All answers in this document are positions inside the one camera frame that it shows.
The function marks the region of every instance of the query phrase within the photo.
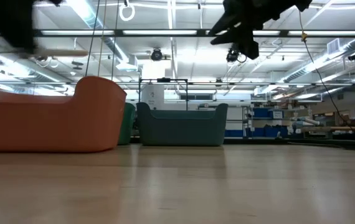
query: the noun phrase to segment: box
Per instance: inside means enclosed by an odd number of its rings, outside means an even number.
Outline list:
[[[269,111],[268,117],[272,119],[283,119],[284,111]]]
[[[264,128],[254,128],[254,131],[252,132],[250,128],[245,128],[246,132],[246,137],[252,138],[252,137],[264,137],[265,136],[265,130]]]
[[[267,117],[269,117],[268,113],[269,113],[269,109],[267,109],[267,108],[253,109],[253,117],[254,118],[267,118]]]

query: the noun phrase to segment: pipe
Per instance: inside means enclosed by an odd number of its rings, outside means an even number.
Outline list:
[[[304,62],[301,66],[299,66],[299,68],[294,68],[294,69],[288,71],[285,74],[284,78],[282,78],[279,82],[289,83],[296,78],[302,77],[303,75],[307,75],[307,74],[315,71],[316,70],[315,67],[321,68],[321,67],[333,62],[334,59],[345,57],[345,56],[351,55],[353,53],[355,53],[355,39],[352,41],[348,41],[345,45],[343,45],[341,53],[339,55],[337,55],[337,56],[329,55],[328,51],[325,50],[322,54],[319,54],[318,56],[313,57],[315,64],[313,64],[312,60],[309,59],[306,62]]]
[[[86,23],[86,25],[94,29],[106,29],[103,22],[97,18],[96,10],[90,0],[66,0],[69,6],[78,14],[78,16]],[[122,51],[122,49],[115,43],[115,40],[111,37],[103,37],[104,44],[115,54],[116,59],[120,63],[128,63],[128,56]]]

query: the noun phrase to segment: hanging ring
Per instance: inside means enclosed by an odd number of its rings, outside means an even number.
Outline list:
[[[131,13],[130,17],[125,17],[125,16],[123,15],[123,10],[126,9],[126,8],[131,8],[131,10],[132,10],[132,13]],[[134,18],[134,16],[135,16],[135,13],[136,13],[135,7],[132,6],[131,4],[129,4],[128,6],[125,6],[125,5],[121,5],[121,6],[120,6],[120,17],[121,17],[121,19],[122,19],[123,21],[130,21],[130,20],[132,20],[132,19]]]

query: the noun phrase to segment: wire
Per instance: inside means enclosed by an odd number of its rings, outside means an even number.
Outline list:
[[[93,25],[92,40],[90,41],[90,48],[89,48],[89,53],[88,53],[88,62],[87,62],[87,64],[86,64],[85,77],[88,75],[89,62],[90,62],[90,54],[92,53],[93,39],[95,38],[95,31],[96,31],[97,18],[98,18],[98,10],[99,10],[99,9],[100,9],[100,0],[98,0],[98,3],[97,3],[96,18],[95,18],[95,24]]]
[[[310,60],[312,61],[313,65],[315,65],[315,69],[316,69],[317,74],[318,74],[319,77],[320,77],[320,81],[321,81],[321,83],[323,84],[324,88],[326,89],[326,91],[327,91],[327,93],[328,93],[328,95],[329,95],[329,97],[330,97],[330,99],[331,99],[331,102],[333,103],[333,105],[334,105],[334,107],[335,107],[335,110],[337,111],[339,117],[342,119],[342,121],[344,122],[344,124],[345,124],[346,126],[348,126],[348,127],[351,129],[352,132],[354,132],[353,128],[348,124],[348,122],[342,117],[341,113],[339,112],[339,109],[338,109],[337,105],[336,105],[335,102],[334,102],[333,96],[331,96],[331,93],[328,91],[328,88],[327,88],[326,84],[324,84],[323,77],[321,76],[321,74],[320,74],[318,68],[316,67],[316,64],[315,64],[315,61],[313,60],[312,54],[311,54],[310,51],[309,51],[308,44],[306,43],[306,41],[307,41],[306,38],[308,37],[308,35],[305,33],[305,30],[303,29],[302,14],[301,14],[301,11],[299,11],[299,12],[300,12],[300,24],[301,24],[301,30],[302,30],[302,42],[305,44],[306,51],[308,52],[308,55],[309,55],[309,57],[310,57]]]
[[[103,26],[103,31],[102,31],[102,40],[104,38],[104,29],[105,29],[105,19],[107,18],[107,6],[104,6],[104,26]],[[98,61],[98,69],[97,69],[97,77],[100,77],[100,66],[102,65],[101,60],[102,60],[102,55],[103,55],[103,42],[100,44],[100,59]]]
[[[120,8],[116,8],[116,19],[115,19],[115,29],[118,26],[118,13],[119,13]],[[114,59],[115,59],[115,47],[116,47],[116,37],[114,37],[114,48],[113,48],[113,63],[111,66],[111,81],[114,79]]]

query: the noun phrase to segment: floor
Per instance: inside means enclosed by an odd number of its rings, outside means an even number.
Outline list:
[[[0,154],[0,223],[355,223],[355,151],[132,145]]]

